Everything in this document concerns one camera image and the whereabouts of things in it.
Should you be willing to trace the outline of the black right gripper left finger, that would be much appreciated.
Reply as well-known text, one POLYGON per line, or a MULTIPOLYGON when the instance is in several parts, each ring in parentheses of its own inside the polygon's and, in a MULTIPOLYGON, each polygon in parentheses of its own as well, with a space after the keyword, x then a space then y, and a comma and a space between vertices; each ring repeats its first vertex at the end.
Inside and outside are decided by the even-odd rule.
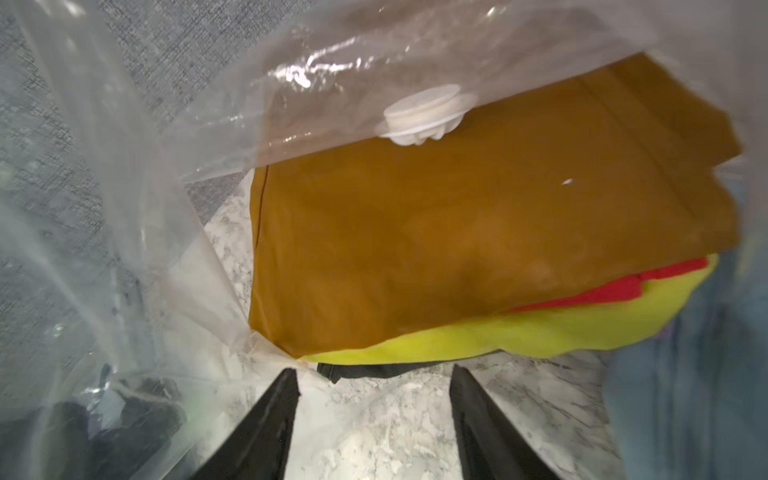
POLYGON ((299 398, 297 372, 286 368, 193 477, 282 480, 299 398))

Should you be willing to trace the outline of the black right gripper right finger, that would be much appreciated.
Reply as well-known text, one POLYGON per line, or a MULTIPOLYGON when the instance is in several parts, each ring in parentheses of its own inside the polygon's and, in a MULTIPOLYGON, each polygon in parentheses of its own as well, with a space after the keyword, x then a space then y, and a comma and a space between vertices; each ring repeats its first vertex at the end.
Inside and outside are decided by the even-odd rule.
POLYGON ((465 479, 558 479, 468 369, 453 368, 449 396, 465 479))

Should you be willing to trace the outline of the light blue trousers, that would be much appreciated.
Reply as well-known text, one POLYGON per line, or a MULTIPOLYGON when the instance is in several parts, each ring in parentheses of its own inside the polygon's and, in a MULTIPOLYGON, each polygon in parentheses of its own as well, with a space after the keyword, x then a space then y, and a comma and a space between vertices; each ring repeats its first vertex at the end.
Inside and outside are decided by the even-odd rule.
POLYGON ((724 254, 667 332, 619 350, 603 398, 630 479, 767 476, 767 247, 724 254))

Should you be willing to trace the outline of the clear plastic vacuum bag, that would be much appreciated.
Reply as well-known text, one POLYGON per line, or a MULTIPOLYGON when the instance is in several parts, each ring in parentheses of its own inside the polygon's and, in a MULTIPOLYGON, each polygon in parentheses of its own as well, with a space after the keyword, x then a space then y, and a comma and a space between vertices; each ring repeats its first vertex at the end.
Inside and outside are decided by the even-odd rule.
POLYGON ((679 313, 617 349, 336 384, 250 327, 255 172, 390 141, 384 110, 423 90, 476 94, 464 120, 645 55, 740 144, 714 169, 739 215, 719 261, 767 247, 763 1, 320 1, 164 131, 96 2, 5 1, 1 34, 19 43, 1 49, 5 479, 195 479, 286 368, 300 398, 283 479, 465 479, 456 365, 558 479, 630 479, 603 387, 619 350, 679 313))

